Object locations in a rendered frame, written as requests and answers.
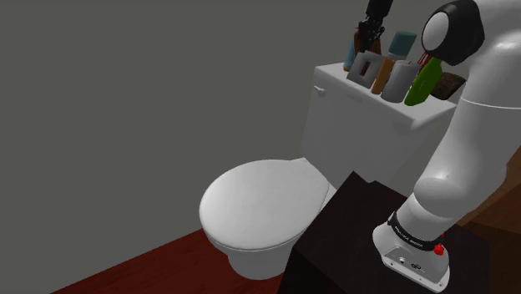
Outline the brown bottle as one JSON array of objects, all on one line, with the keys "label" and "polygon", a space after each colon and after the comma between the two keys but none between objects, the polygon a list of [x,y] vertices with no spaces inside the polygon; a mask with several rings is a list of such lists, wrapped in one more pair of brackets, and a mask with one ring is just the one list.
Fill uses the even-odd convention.
[{"label": "brown bottle", "polygon": [[[361,41],[360,41],[360,38],[359,38],[359,29],[358,28],[355,28],[355,33],[354,33],[354,36],[353,36],[353,44],[354,44],[355,54],[358,54],[358,52],[360,50],[360,45],[361,45]],[[372,43],[371,47],[369,48],[369,51],[373,52],[373,53],[376,53],[376,54],[382,54],[380,38],[377,38]]]}]

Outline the blue bottle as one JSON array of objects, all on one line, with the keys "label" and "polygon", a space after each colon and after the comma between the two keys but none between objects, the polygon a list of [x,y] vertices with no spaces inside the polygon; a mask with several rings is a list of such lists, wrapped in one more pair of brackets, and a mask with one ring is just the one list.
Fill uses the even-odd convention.
[{"label": "blue bottle", "polygon": [[348,52],[346,55],[346,60],[343,64],[344,71],[346,71],[346,72],[350,71],[350,69],[354,63],[354,60],[356,58],[356,55],[357,55],[357,51],[355,49],[355,44],[354,44],[354,42],[351,42],[350,48],[348,49]]}]

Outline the grey square box with hole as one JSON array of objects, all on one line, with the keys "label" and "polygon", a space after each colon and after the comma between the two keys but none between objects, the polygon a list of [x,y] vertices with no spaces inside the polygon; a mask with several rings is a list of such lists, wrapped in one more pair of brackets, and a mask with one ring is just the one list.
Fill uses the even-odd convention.
[{"label": "grey square box with hole", "polygon": [[347,75],[347,79],[362,87],[370,89],[382,66],[384,57],[374,52],[365,51],[358,53],[352,67]]}]

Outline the orange box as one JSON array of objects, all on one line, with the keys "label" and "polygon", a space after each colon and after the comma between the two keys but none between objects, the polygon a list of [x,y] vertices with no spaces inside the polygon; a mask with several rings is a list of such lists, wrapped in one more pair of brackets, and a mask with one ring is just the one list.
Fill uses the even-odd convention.
[{"label": "orange box", "polygon": [[371,93],[380,94],[388,80],[395,61],[389,58],[384,58],[382,65],[377,73],[376,79],[372,85]]}]

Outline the grey cylinder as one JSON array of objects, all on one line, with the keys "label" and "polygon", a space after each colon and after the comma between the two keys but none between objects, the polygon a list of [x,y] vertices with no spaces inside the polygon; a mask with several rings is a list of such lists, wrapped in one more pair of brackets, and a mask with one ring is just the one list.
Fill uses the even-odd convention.
[{"label": "grey cylinder", "polygon": [[396,61],[382,90],[381,98],[390,103],[401,103],[417,77],[419,69],[420,65],[413,61]]}]

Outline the green bottle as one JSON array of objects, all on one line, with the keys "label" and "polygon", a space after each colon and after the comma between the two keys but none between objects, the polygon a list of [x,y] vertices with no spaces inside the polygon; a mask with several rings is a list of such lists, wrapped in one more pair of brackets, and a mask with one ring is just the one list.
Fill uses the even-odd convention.
[{"label": "green bottle", "polygon": [[433,91],[443,72],[441,67],[442,60],[430,58],[427,64],[421,69],[415,78],[412,87],[409,89],[404,104],[415,106],[423,103]]}]

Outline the dark brown block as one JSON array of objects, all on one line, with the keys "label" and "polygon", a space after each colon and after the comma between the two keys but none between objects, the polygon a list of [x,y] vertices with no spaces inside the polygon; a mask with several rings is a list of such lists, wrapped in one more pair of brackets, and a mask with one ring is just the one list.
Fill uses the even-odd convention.
[{"label": "dark brown block", "polygon": [[431,95],[436,99],[448,100],[465,83],[466,79],[457,74],[442,72]]}]

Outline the white toilet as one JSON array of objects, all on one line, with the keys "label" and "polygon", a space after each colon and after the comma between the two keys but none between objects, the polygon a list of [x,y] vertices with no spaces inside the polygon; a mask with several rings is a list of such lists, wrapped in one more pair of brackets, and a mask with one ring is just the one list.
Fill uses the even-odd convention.
[{"label": "white toilet", "polygon": [[339,63],[318,66],[299,156],[220,175],[200,201],[203,230],[239,275],[278,276],[350,174],[410,195],[454,110],[434,97],[411,107],[390,103],[349,80]]}]

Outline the dark robot stand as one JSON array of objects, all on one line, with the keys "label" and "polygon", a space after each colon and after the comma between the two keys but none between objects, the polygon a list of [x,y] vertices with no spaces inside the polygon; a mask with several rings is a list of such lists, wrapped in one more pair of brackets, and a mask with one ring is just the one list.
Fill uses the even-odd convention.
[{"label": "dark robot stand", "polygon": [[[372,241],[404,200],[351,173],[293,246],[277,294],[435,294],[384,266]],[[493,294],[488,241],[454,225],[444,243],[450,280],[440,294]]]}]

